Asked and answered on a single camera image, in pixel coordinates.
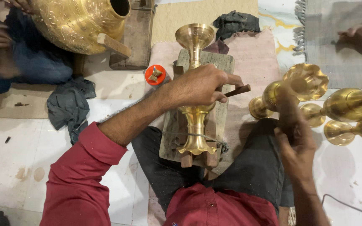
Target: person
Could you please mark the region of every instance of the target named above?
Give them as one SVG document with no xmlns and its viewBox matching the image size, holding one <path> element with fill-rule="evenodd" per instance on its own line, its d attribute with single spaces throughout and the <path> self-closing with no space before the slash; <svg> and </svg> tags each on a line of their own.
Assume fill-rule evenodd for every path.
<svg viewBox="0 0 362 226">
<path fill-rule="evenodd" d="M 215 91 L 225 84 L 243 86 L 239 76 L 202 65 L 108 120 L 91 123 L 51 165 L 40 225 L 111 225 L 109 190 L 99 182 L 130 142 L 166 212 L 164 225 L 278 225 L 278 207 L 292 204 L 292 195 L 297 225 L 329 225 L 312 177 L 316 145 L 299 114 L 293 114 L 292 145 L 276 120 L 262 119 L 241 154 L 211 181 L 202 181 L 200 167 L 181 168 L 159 158 L 161 131 L 148 124 L 179 106 L 225 103 L 225 95 Z M 299 112 L 291 106 L 289 111 Z"/>
<path fill-rule="evenodd" d="M 48 42 L 22 9 L 11 8 L 5 22 L 0 21 L 0 93 L 12 82 L 63 84 L 72 76 L 72 53 Z"/>
</svg>

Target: pink mat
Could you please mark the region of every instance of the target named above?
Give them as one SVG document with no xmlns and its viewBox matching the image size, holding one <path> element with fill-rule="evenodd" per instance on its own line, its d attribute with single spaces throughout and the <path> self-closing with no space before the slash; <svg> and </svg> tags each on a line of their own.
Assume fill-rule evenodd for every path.
<svg viewBox="0 0 362 226">
<path fill-rule="evenodd" d="M 282 79 L 279 75 L 279 64 L 275 53 L 272 32 L 268 29 L 261 33 L 238 32 L 224 41 L 230 48 L 228 55 L 234 57 L 234 74 L 241 76 L 244 84 L 251 85 L 251 91 L 229 98 L 226 125 L 223 140 L 228 142 L 230 150 L 222 155 L 219 168 L 228 167 L 241 152 L 251 126 L 256 120 L 250 115 L 248 104 L 251 99 L 261 96 L 269 83 Z M 182 47 L 176 43 L 156 43 L 152 47 L 150 65 L 160 64 L 173 77 L 173 62 L 177 60 Z M 164 117 L 161 116 L 151 125 L 163 129 Z M 163 221 L 160 205 L 150 203 L 155 199 L 154 192 L 149 193 L 149 225 L 159 225 Z"/>
</svg>

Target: brass lamp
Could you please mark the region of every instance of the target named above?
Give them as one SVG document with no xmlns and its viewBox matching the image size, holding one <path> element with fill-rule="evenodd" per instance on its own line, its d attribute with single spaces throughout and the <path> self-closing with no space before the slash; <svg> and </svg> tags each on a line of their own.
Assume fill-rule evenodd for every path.
<svg viewBox="0 0 362 226">
<path fill-rule="evenodd" d="M 351 126 L 346 122 L 331 120 L 325 124 L 323 132 L 332 144 L 348 145 L 353 142 L 356 135 L 362 137 L 362 121 L 358 122 L 356 126 Z"/>
<path fill-rule="evenodd" d="M 32 19 L 37 29 L 59 48 L 98 54 L 106 48 L 97 43 L 100 33 L 120 41 L 124 20 L 131 7 L 128 0 L 32 0 Z"/>
<path fill-rule="evenodd" d="M 189 52 L 189 68 L 188 70 L 197 68 L 201 65 L 200 55 L 201 50 L 208 46 L 214 38 L 214 30 L 205 24 L 188 24 L 180 27 L 175 32 L 177 42 Z M 188 121 L 189 134 L 205 133 L 204 120 L 206 115 L 215 106 L 213 103 L 210 106 L 182 106 L 178 110 L 181 111 Z M 182 147 L 177 148 L 182 154 L 185 151 L 190 151 L 194 155 L 199 155 L 202 152 L 214 154 L 216 148 L 210 147 L 205 138 L 201 136 L 187 137 L 187 141 Z"/>
<path fill-rule="evenodd" d="M 283 76 L 283 81 L 269 84 L 262 96 L 255 97 L 249 102 L 249 112 L 256 119 L 269 118 L 278 110 L 278 88 L 286 85 L 290 94 L 300 101 L 317 100 L 326 93 L 329 83 L 319 66 L 314 64 L 296 64 L 290 67 Z"/>
<path fill-rule="evenodd" d="M 311 127 L 321 126 L 326 116 L 342 122 L 362 121 L 362 90 L 340 89 L 325 100 L 322 108 L 319 105 L 308 103 L 302 105 L 300 110 Z"/>
</svg>

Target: black pants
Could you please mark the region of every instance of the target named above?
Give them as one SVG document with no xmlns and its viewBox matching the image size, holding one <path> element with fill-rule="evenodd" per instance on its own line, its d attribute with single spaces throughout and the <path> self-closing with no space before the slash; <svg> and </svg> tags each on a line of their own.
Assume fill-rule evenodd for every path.
<svg viewBox="0 0 362 226">
<path fill-rule="evenodd" d="M 264 198 L 278 214 L 279 206 L 294 206 L 294 197 L 273 132 L 276 124 L 275 119 L 259 120 L 243 151 L 224 173 L 211 181 L 203 181 L 202 167 L 182 168 L 179 162 L 160 158 L 162 133 L 156 127 L 147 127 L 132 141 L 132 146 L 164 212 L 179 188 L 200 182 L 216 192 L 229 189 Z"/>
</svg>

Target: gray rug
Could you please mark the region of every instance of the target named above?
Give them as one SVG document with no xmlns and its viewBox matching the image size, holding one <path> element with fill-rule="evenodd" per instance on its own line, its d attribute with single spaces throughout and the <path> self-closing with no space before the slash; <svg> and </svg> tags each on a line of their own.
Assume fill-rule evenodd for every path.
<svg viewBox="0 0 362 226">
<path fill-rule="evenodd" d="M 295 54 L 305 54 L 329 76 L 328 88 L 362 88 L 362 54 L 336 45 L 339 31 L 362 24 L 362 2 L 298 0 L 296 15 L 303 28 L 295 29 Z"/>
</svg>

